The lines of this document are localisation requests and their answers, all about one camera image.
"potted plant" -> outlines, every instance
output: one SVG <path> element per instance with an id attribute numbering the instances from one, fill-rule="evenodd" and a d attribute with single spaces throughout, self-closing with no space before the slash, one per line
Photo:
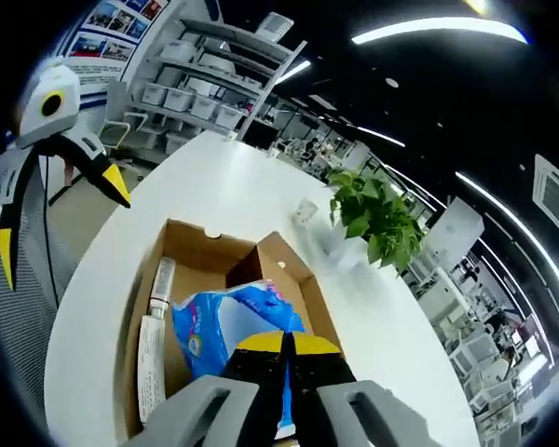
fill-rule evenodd
<path id="1" fill-rule="evenodd" d="M 330 174 L 329 185 L 337 188 L 330 201 L 332 224 L 338 213 L 346 239 L 361 237 L 368 243 L 370 264 L 381 260 L 381 266 L 395 264 L 403 270 L 420 252 L 423 233 L 388 183 L 341 170 Z"/>

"cardboard box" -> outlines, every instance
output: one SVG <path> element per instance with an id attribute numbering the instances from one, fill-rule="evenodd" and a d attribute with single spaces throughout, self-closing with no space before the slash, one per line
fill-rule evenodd
<path id="1" fill-rule="evenodd" d="M 130 300 L 130 324 L 126 333 L 121 396 L 129 437 L 143 426 L 137 403 L 137 348 L 141 319 L 147 313 L 149 294 L 159 258 L 168 256 L 177 265 L 171 287 L 171 305 L 199 291 L 215 291 L 259 279 L 272 280 L 300 315 L 308 332 L 341 345 L 315 276 L 292 248 L 275 232 L 258 244 L 222 235 L 210 238 L 202 228 L 168 221 L 154 248 L 146 254 L 139 288 Z M 166 315 L 164 336 L 166 397 L 173 396 L 190 381 L 190 371 L 174 335 L 171 313 Z"/>

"metal shelf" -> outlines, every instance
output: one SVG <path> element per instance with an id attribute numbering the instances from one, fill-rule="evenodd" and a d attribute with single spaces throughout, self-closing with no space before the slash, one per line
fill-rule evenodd
<path id="1" fill-rule="evenodd" d="M 220 133 L 222 135 L 227 135 L 230 131 L 230 129 L 228 128 L 218 126 L 213 121 L 201 119 L 198 116 L 190 115 L 188 112 L 176 112 L 175 110 L 166 109 L 165 107 L 161 107 L 160 105 L 151 105 L 145 102 L 133 102 L 131 106 L 136 107 L 137 109 L 145 110 L 147 112 L 153 112 L 156 114 L 162 114 L 165 116 L 170 116 L 172 118 L 180 119 L 181 121 L 184 121 L 185 123 L 188 123 L 192 126 L 212 130 L 213 132 Z"/>
<path id="2" fill-rule="evenodd" d="M 271 77 L 276 73 L 276 70 L 274 70 L 273 68 L 266 67 L 262 63 L 253 61 L 249 58 L 245 58 L 244 56 L 240 56 L 239 54 L 233 53 L 226 49 L 206 47 L 205 52 L 212 54 L 213 56 L 217 56 L 218 58 L 237 63 L 238 65 L 248 68 L 249 70 L 253 70 L 254 72 L 263 76 Z"/>
<path id="3" fill-rule="evenodd" d="M 178 21 L 186 27 L 185 31 L 188 33 L 201 34 L 238 45 L 278 64 L 286 61 L 293 53 L 286 47 L 232 25 L 190 19 Z"/>
<path id="4" fill-rule="evenodd" d="M 189 75 L 199 77 L 218 86 L 230 88 L 254 100 L 258 99 L 263 94 L 263 91 L 253 84 L 236 79 L 230 74 L 215 70 L 211 67 L 197 65 L 195 63 L 178 62 L 174 59 L 163 58 L 161 56 L 155 58 L 155 61 L 180 68 Z"/>

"white table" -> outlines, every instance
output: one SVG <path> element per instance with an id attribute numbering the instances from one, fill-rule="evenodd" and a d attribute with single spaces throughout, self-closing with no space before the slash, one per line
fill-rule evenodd
<path id="1" fill-rule="evenodd" d="M 303 197 L 320 212 L 296 228 Z M 479 445 L 470 409 L 437 336 L 393 268 L 349 274 L 326 262 L 315 237 L 329 232 L 331 191 L 298 169 L 241 142 L 204 132 L 132 192 L 95 237 L 63 296 L 48 348 L 48 425 L 70 446 L 114 446 L 127 438 L 121 406 L 123 317 L 143 254 L 168 218 L 257 241 L 273 230 L 317 275 L 350 368 L 428 421 L 443 447 Z"/>

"wall poster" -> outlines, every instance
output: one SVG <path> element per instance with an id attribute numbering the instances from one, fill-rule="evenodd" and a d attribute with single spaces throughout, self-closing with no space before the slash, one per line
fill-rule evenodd
<path id="1" fill-rule="evenodd" d="M 119 81 L 144 35 L 169 0 L 100 2 L 68 34 L 61 54 L 79 75 L 81 99 L 105 93 Z"/>

